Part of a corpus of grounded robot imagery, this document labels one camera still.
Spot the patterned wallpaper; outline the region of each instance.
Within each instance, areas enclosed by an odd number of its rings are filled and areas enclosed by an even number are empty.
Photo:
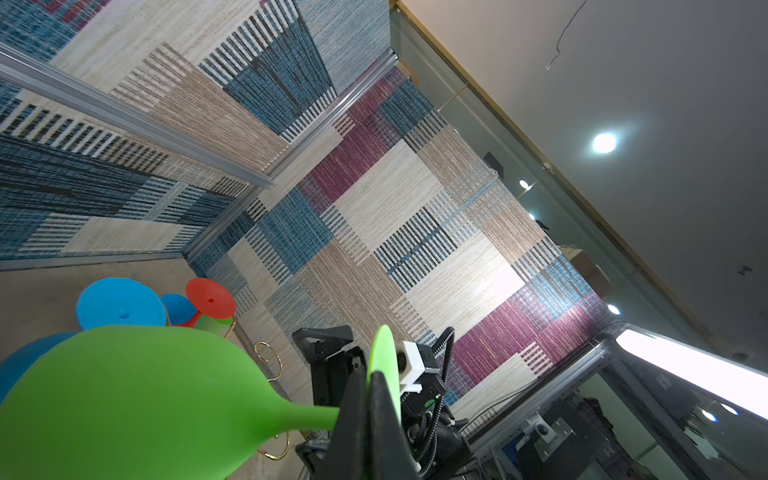
[[[366,349],[383,323],[397,339],[422,342],[454,326],[446,399],[458,418],[473,416],[609,320],[397,68],[321,137],[190,259],[197,275],[233,292],[248,336],[280,353],[281,394],[312,402],[310,369],[290,339],[300,327],[348,324]]]
[[[0,0],[0,41],[263,171],[389,46],[384,1]],[[0,81],[0,260],[180,252],[243,181]]]

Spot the fluorescent light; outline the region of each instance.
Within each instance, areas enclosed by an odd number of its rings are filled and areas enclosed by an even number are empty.
[[[607,154],[616,148],[616,137],[612,134],[599,134],[592,141],[592,148],[599,154]]]
[[[768,419],[768,376],[666,337],[623,331],[616,342],[640,358]]]
[[[739,416],[739,413],[736,411],[734,407],[726,405],[725,403],[721,403],[720,406],[723,407],[725,410],[733,413],[734,415]]]
[[[707,420],[709,420],[710,422],[717,423],[717,417],[709,413],[707,410],[701,409],[701,415],[704,415],[705,417],[707,417]]]

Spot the glass panel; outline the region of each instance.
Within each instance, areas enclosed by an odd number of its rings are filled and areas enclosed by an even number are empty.
[[[627,355],[627,367],[724,478],[768,478],[768,422],[706,390]]]
[[[391,23],[392,47],[420,80],[417,88],[439,108],[475,153],[499,173],[504,185],[546,227],[558,246],[573,246],[586,253],[612,285],[610,292],[598,294],[618,307],[621,319],[706,348],[674,305],[637,271],[571,194],[470,88],[462,89],[462,79],[412,25],[398,12],[391,15]],[[529,190],[520,184],[521,180]]]
[[[686,475],[670,456],[660,447],[656,439],[637,420],[631,410],[621,401],[611,387],[599,376],[592,376],[579,387],[579,393],[597,405],[603,417],[612,427],[619,445],[632,460],[632,468],[642,472],[648,470],[659,480],[684,480]]]

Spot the glass partition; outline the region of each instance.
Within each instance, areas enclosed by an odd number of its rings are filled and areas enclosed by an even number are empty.
[[[601,296],[617,307],[621,319],[706,349],[676,307],[528,153],[409,21],[397,11],[390,20],[392,48],[416,88],[475,153],[498,172],[504,185],[558,246],[586,253],[609,282],[610,291]]]

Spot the white ceiling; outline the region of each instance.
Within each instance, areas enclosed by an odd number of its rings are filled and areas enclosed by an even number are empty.
[[[404,0],[650,267],[768,370],[768,2]],[[613,131],[613,154],[590,150]],[[743,266],[754,271],[737,274]]]

